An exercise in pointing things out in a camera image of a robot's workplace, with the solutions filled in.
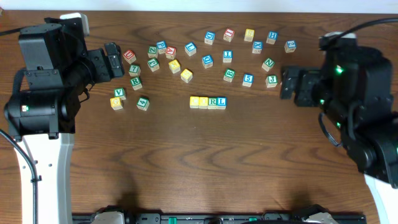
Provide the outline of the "yellow C letter block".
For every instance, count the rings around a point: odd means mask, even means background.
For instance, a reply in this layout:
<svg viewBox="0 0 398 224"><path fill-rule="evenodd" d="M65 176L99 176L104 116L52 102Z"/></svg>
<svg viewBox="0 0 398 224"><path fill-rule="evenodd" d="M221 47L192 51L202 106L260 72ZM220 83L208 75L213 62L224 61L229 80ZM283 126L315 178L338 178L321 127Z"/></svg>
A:
<svg viewBox="0 0 398 224"><path fill-rule="evenodd" d="M200 105L200 97L199 96L191 96L190 97L190 108L197 109Z"/></svg>

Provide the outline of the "yellow O letter block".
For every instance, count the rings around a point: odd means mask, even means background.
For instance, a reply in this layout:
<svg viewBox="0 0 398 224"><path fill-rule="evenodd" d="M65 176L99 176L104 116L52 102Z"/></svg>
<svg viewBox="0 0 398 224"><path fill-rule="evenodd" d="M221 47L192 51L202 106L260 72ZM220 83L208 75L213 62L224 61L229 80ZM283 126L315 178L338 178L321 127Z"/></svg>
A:
<svg viewBox="0 0 398 224"><path fill-rule="evenodd" d="M209 98L206 96L199 97L199 109L207 109L208 101L209 101Z"/></svg>

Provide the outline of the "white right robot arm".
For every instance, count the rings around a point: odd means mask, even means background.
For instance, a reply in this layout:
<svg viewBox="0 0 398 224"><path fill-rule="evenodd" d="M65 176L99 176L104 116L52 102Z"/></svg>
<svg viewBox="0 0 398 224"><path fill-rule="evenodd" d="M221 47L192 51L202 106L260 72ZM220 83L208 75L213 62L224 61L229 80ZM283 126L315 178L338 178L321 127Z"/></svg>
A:
<svg viewBox="0 0 398 224"><path fill-rule="evenodd" d="M320 68L281 68L280 98L319 107L326 138L364 175L381 223L397 223L397 112L391 95L392 64L382 52L361 47L354 33L319 38Z"/></svg>

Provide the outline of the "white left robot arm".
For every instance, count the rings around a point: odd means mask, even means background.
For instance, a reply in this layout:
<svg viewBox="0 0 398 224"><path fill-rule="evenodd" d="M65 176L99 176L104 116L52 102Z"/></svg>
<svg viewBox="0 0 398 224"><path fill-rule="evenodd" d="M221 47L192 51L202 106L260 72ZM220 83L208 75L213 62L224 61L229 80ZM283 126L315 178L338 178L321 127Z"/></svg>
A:
<svg viewBox="0 0 398 224"><path fill-rule="evenodd" d="M4 107L9 129L3 136L17 153L22 221L71 223L75 118L95 84L124 75L121 48L110 42L88 50L88 19L79 12L18 32L25 67Z"/></svg>

